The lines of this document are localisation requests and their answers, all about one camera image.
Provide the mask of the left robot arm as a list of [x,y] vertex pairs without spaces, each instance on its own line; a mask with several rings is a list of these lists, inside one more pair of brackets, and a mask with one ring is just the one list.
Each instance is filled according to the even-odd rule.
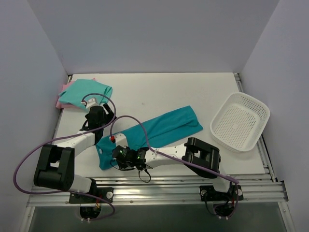
[[34,185],[61,191],[80,192],[87,203],[97,198],[93,180],[75,173],[75,157],[96,145],[103,137],[104,126],[112,122],[115,114],[108,104],[94,105],[85,115],[86,121],[80,135],[55,145],[44,145],[41,149]]

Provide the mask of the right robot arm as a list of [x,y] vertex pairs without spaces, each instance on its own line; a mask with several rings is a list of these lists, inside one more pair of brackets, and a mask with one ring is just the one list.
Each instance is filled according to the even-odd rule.
[[112,160],[121,171],[136,169],[146,173],[160,166],[183,164],[198,176],[210,179],[217,198],[224,200],[232,193],[234,180],[220,168],[220,150],[194,137],[177,146],[134,150],[126,144],[126,139],[119,141],[117,136]]

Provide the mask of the teal t shirt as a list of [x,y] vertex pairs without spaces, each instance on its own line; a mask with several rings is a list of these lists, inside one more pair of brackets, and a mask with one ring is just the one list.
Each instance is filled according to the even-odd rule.
[[[194,135],[203,130],[197,116],[191,106],[182,107],[174,111],[167,112],[158,117],[144,121],[143,126],[147,132],[147,138],[152,147],[164,147],[188,136]],[[140,125],[130,127],[121,131],[127,138],[131,149],[146,147],[144,132]],[[109,136],[102,138],[96,149],[99,157],[99,168],[108,170],[112,166],[112,151],[115,149]]]

